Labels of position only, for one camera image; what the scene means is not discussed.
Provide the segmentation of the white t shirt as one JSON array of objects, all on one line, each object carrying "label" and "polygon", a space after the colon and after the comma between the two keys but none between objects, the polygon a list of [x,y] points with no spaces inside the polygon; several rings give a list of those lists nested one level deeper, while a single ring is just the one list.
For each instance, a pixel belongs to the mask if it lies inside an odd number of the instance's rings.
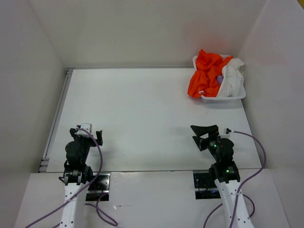
[{"label": "white t shirt", "polygon": [[243,66],[244,62],[242,60],[233,58],[222,68],[223,80],[216,97],[237,97],[241,94],[244,77],[240,68]]}]

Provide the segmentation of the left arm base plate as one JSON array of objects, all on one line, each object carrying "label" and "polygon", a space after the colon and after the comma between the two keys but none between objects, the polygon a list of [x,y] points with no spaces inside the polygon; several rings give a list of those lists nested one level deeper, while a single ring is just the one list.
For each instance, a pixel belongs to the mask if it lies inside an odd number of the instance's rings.
[{"label": "left arm base plate", "polygon": [[108,201],[110,192],[110,173],[101,173],[89,186],[86,193],[86,201]]}]

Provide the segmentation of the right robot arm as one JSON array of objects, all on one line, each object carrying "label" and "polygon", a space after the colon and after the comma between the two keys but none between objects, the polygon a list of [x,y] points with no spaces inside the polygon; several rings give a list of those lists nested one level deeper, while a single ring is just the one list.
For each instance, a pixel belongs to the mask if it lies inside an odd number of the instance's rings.
[{"label": "right robot arm", "polygon": [[215,163],[209,168],[208,181],[217,187],[224,208],[228,228],[252,228],[250,215],[241,192],[241,179],[233,161],[234,143],[227,135],[219,134],[217,125],[190,126],[192,137],[200,151],[208,150]]}]

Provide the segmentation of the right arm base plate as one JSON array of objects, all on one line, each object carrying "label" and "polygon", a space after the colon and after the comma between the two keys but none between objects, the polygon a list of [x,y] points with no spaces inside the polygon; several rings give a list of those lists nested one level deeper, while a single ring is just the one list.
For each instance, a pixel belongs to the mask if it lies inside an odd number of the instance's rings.
[{"label": "right arm base plate", "polygon": [[220,199],[219,190],[207,171],[194,171],[193,182],[197,200]]}]

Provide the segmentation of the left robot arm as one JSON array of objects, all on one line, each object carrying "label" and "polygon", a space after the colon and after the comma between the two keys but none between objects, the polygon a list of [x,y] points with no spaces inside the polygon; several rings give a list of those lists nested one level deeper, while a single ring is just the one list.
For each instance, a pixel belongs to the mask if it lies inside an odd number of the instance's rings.
[{"label": "left robot arm", "polygon": [[63,207],[61,228],[83,228],[86,192],[94,186],[95,179],[86,160],[90,148],[103,145],[102,131],[97,131],[97,138],[91,135],[92,125],[82,123],[77,128],[71,128],[73,141],[66,147],[66,162],[64,164],[65,206]]}]

